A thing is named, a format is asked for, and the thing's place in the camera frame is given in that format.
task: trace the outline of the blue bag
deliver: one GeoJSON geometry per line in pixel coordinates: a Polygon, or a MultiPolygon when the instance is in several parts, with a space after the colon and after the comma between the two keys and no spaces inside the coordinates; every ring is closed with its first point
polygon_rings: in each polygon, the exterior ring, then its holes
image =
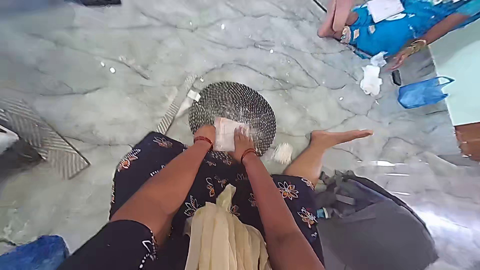
{"type": "Polygon", "coordinates": [[[68,257],[63,238],[44,235],[0,256],[2,270],[55,270],[68,257]]]}
{"type": "Polygon", "coordinates": [[[442,92],[442,87],[453,81],[455,80],[440,76],[430,80],[402,86],[398,90],[398,102],[405,109],[435,104],[448,96],[448,94],[442,92]],[[447,79],[448,82],[441,84],[441,78],[447,79]]]}

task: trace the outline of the hand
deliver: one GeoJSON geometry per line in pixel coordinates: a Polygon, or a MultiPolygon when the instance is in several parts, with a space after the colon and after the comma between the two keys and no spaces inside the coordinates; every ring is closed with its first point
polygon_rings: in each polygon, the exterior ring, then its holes
{"type": "Polygon", "coordinates": [[[392,71],[398,69],[401,65],[403,65],[403,62],[405,62],[405,59],[407,59],[410,54],[411,51],[408,47],[399,51],[393,58],[393,65],[388,70],[392,71]]]}
{"type": "Polygon", "coordinates": [[[208,138],[215,145],[215,127],[212,125],[204,125],[197,129],[197,132],[193,135],[194,138],[202,136],[208,138]]]}
{"type": "Polygon", "coordinates": [[[235,151],[229,152],[229,154],[238,162],[240,162],[241,156],[243,155],[245,150],[249,148],[255,149],[252,138],[248,137],[245,134],[245,130],[242,127],[240,127],[239,129],[235,129],[233,140],[235,142],[235,151]]]}

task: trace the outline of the round black mat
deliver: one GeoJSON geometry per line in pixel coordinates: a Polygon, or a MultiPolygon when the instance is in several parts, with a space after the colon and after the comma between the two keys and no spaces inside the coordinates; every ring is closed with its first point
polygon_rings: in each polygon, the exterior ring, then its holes
{"type": "Polygon", "coordinates": [[[205,124],[213,125],[215,117],[225,117],[250,125],[259,155],[268,150],[275,137],[276,121],[272,107],[260,94],[243,84],[219,82],[202,89],[200,96],[190,107],[192,133],[205,124]]]}

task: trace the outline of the red bangle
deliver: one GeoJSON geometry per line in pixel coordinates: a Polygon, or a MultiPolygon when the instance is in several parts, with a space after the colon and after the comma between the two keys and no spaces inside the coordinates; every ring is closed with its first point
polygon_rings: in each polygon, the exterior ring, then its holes
{"type": "Polygon", "coordinates": [[[207,137],[203,137],[203,136],[195,137],[195,138],[193,139],[193,143],[195,143],[196,141],[205,141],[205,142],[208,142],[208,143],[211,145],[210,150],[213,149],[213,143],[212,143],[212,141],[211,141],[209,138],[207,138],[207,137]]]}
{"type": "Polygon", "coordinates": [[[244,158],[248,153],[253,153],[253,154],[257,155],[255,149],[253,149],[253,148],[249,148],[249,149],[245,150],[245,151],[243,152],[243,154],[241,155],[241,158],[240,158],[240,163],[241,163],[241,164],[243,164],[243,158],[244,158]]]}

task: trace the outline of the forearm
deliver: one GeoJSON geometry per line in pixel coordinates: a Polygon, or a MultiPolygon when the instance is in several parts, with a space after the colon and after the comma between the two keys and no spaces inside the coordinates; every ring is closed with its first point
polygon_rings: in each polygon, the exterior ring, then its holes
{"type": "Polygon", "coordinates": [[[262,161],[251,153],[245,156],[243,163],[265,229],[273,269],[324,269],[262,161]]]}
{"type": "Polygon", "coordinates": [[[280,239],[290,233],[300,233],[287,204],[262,161],[254,154],[243,159],[260,219],[268,239],[280,239]]]}
{"type": "Polygon", "coordinates": [[[113,215],[111,221],[133,220],[149,227],[160,240],[190,190],[210,144],[198,141],[174,158],[113,215]]]}
{"type": "Polygon", "coordinates": [[[452,15],[449,15],[445,19],[434,25],[432,28],[430,28],[430,30],[428,30],[419,39],[426,40],[427,44],[431,44],[432,42],[446,35],[455,26],[461,24],[468,18],[469,16],[462,15],[460,13],[454,13],[452,15]]]}

